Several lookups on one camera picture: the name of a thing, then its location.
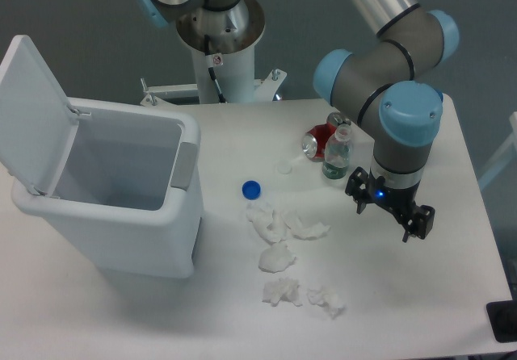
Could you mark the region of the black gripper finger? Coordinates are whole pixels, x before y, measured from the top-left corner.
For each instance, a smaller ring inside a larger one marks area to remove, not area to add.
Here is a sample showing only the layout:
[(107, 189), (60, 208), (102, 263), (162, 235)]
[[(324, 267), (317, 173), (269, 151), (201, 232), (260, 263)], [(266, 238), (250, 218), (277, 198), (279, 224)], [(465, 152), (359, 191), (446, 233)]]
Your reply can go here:
[(431, 206), (417, 206), (407, 220), (402, 221), (404, 235), (402, 241), (406, 243), (411, 237), (424, 240), (433, 228), (435, 209)]
[(345, 188), (345, 193), (353, 198), (356, 203), (356, 213), (361, 214), (370, 203), (368, 193), (369, 173), (361, 167), (357, 167), (350, 175)]

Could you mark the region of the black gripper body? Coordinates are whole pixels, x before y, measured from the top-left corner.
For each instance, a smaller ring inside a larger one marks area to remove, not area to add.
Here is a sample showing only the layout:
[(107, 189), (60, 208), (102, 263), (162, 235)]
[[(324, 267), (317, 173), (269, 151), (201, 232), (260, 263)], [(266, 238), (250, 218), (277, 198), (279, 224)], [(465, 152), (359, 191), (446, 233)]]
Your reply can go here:
[(407, 188), (392, 188), (385, 185), (383, 177), (368, 175), (364, 207), (374, 203), (389, 212), (399, 224), (411, 224), (417, 213), (415, 195), (419, 182)]

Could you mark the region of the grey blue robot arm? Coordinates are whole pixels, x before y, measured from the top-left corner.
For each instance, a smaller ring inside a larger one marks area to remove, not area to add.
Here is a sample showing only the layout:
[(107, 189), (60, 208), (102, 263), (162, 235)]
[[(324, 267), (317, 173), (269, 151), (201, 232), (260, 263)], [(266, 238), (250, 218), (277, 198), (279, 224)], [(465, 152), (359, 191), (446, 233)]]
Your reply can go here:
[[(255, 99), (254, 65), (232, 57), (253, 52), (265, 18), (256, 0), (138, 0), (157, 27), (170, 24), (189, 47), (202, 103)], [(425, 11), (417, 0), (352, 0), (379, 42), (355, 55), (328, 53), (313, 75), (313, 88), (374, 141), (372, 164), (348, 179), (346, 193), (358, 209), (373, 203), (389, 212), (406, 237), (424, 238), (433, 207), (414, 198), (438, 134), (442, 94), (417, 77), (447, 60), (459, 44), (455, 21)]]

